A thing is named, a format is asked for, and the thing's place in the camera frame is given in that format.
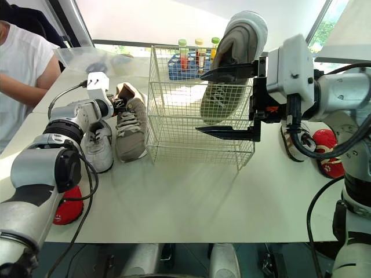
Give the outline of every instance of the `wire basket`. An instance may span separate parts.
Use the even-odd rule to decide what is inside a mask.
[[[254,154],[254,142],[222,140],[200,131],[202,126],[232,126],[246,130],[252,80],[244,85],[202,81],[210,69],[210,49],[204,48],[204,64],[194,47],[187,46],[187,69],[177,46],[153,46],[147,103],[146,146],[154,162],[178,160],[235,164],[238,170]]]

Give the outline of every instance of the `table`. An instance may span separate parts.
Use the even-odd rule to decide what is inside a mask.
[[[4,150],[0,156],[0,201],[14,192],[11,163],[43,132],[50,100],[84,78],[83,73],[65,70]],[[148,77],[144,74],[111,78],[110,89],[124,81],[146,93]],[[56,106],[85,97],[79,89]],[[107,121],[113,130],[115,121]],[[324,127],[321,123],[308,125],[311,130]],[[130,163],[114,159],[112,169],[99,175],[100,185],[77,242],[304,242],[308,240],[305,218],[309,203],[329,181],[320,175],[315,161],[297,163],[288,158],[278,124],[262,125],[262,141],[240,172],[235,166],[153,164],[148,156]],[[342,186],[342,182],[332,186],[316,204],[312,214],[315,240],[335,240],[332,217]],[[88,193],[85,170],[80,187],[83,195]],[[46,240],[69,242],[77,226],[78,221],[53,225]]]

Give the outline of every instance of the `shoe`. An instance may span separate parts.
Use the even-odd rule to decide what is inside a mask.
[[[235,14],[225,29],[211,70],[226,65],[251,63],[259,59],[267,35],[267,23],[259,14],[250,11]],[[247,81],[248,78],[238,79],[229,85],[244,85]],[[237,109],[245,92],[244,87],[209,82],[200,107],[203,121],[212,125],[227,119]]]
[[[117,114],[116,153],[122,162],[130,162],[147,154],[144,142],[147,127],[145,96],[125,82],[117,85],[116,98],[123,99],[126,108]]]
[[[317,144],[316,152],[325,153],[334,150],[337,145],[334,132],[329,129],[320,129],[313,134],[313,139]],[[339,178],[345,171],[340,158],[317,159],[318,168],[327,178]]]
[[[296,162],[303,162],[308,159],[308,156],[302,154],[291,140],[290,133],[287,132],[286,123],[280,128],[283,143],[285,145],[287,155]],[[309,128],[305,123],[301,123],[301,132],[298,134],[302,145],[309,151],[314,152],[316,144],[309,134]]]
[[[108,171],[114,164],[111,141],[112,130],[108,123],[101,120],[90,125],[85,135],[85,156],[97,173]]]
[[[79,186],[66,191],[63,198],[81,198]],[[83,201],[61,202],[57,208],[53,223],[56,225],[66,225],[77,220],[83,211]]]

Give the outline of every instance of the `test tube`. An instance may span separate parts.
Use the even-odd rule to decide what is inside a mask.
[[[219,45],[219,42],[220,42],[220,39],[218,37],[214,37],[211,39],[211,43],[212,43],[212,47],[211,47],[211,61],[214,60],[215,58],[215,55],[216,55],[216,50],[218,48],[218,45]]]
[[[199,53],[201,51],[201,48],[203,47],[203,39],[197,38],[196,41],[196,65],[199,64]]]
[[[178,40],[179,52],[180,52],[180,65],[181,69],[187,69],[188,67],[188,50],[186,48],[187,41],[185,39]]]
[[[206,49],[200,49],[199,51],[199,63],[198,63],[198,73],[203,74],[203,67],[205,65],[205,56],[206,56]]]

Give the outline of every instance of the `green cap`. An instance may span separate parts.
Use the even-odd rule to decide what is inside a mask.
[[[195,42],[196,42],[196,45],[203,45],[203,39],[201,38],[197,38]]]
[[[187,41],[185,39],[179,39],[178,40],[178,45],[179,46],[186,46],[187,45]]]
[[[219,43],[220,42],[220,38],[218,38],[217,36],[215,36],[214,38],[211,39],[211,42],[212,43]]]

